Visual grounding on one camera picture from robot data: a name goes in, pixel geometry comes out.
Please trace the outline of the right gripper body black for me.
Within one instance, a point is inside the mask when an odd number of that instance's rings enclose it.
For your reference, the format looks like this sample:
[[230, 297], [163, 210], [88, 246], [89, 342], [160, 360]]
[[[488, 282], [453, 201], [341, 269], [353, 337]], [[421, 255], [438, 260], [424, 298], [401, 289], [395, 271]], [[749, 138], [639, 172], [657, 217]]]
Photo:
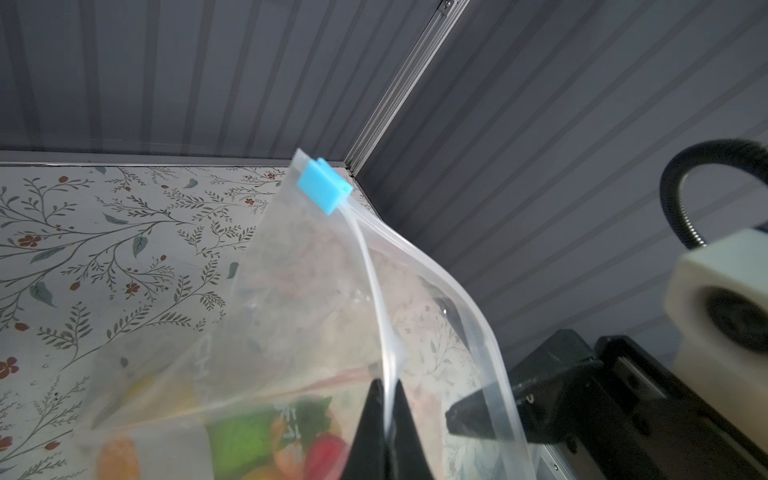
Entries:
[[764, 479], [767, 455], [627, 336], [559, 330], [509, 371], [529, 442], [580, 479]]

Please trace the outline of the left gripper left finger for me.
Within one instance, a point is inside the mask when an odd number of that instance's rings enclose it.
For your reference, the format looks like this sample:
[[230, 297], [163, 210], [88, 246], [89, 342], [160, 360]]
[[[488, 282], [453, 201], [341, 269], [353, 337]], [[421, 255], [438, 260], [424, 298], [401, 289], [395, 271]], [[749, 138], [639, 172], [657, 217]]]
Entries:
[[341, 480], [383, 480], [387, 476], [382, 382], [371, 382]]

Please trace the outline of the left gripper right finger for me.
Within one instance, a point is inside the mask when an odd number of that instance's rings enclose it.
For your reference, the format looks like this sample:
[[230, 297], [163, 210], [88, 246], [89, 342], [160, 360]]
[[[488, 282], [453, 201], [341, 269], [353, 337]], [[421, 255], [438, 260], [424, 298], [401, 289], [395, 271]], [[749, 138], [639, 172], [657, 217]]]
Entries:
[[434, 479], [401, 382], [397, 384], [395, 390], [392, 426], [389, 433], [389, 478]]

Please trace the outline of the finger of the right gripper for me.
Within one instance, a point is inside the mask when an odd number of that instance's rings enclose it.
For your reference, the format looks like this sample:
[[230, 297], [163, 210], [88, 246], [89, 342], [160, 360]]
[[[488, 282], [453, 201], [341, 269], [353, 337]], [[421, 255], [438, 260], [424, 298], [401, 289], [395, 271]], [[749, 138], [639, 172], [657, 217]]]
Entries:
[[[576, 413], [582, 406], [580, 389], [603, 367], [595, 358], [546, 362], [526, 359], [509, 372], [515, 406], [526, 439], [534, 444], [557, 444], [576, 432]], [[497, 439], [492, 408], [478, 390], [454, 403], [445, 413], [450, 433], [478, 439]]]

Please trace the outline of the red strawberry toy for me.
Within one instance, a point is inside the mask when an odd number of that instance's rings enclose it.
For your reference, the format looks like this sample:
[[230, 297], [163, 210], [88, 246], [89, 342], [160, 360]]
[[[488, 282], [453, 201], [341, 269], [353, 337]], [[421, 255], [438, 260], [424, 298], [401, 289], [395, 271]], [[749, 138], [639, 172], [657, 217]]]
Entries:
[[339, 480], [349, 457], [350, 447], [342, 438], [326, 433], [318, 436], [306, 453], [304, 480]]

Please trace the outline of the green lime toy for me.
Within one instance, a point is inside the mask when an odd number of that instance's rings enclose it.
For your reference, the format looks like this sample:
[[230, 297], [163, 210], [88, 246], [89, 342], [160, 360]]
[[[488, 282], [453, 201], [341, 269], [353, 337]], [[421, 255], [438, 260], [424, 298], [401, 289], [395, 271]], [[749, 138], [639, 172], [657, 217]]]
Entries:
[[221, 419], [206, 427], [215, 479], [239, 479], [271, 462], [274, 410]]

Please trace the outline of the clear zip top bag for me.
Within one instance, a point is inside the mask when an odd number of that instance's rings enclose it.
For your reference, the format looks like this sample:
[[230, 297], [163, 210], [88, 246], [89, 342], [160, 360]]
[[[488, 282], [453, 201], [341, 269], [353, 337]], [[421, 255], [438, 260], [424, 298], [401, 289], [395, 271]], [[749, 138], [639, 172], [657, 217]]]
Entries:
[[[75, 441], [90, 475], [130, 438], [140, 479], [215, 479], [206, 427], [274, 410], [271, 462], [239, 479], [303, 479], [326, 433], [351, 448], [370, 384], [384, 431], [402, 383], [434, 479], [532, 479], [538, 464], [479, 307], [428, 255], [302, 151], [230, 274], [223, 320], [197, 334], [147, 327], [96, 358]], [[445, 413], [476, 391], [497, 439], [452, 434]]]

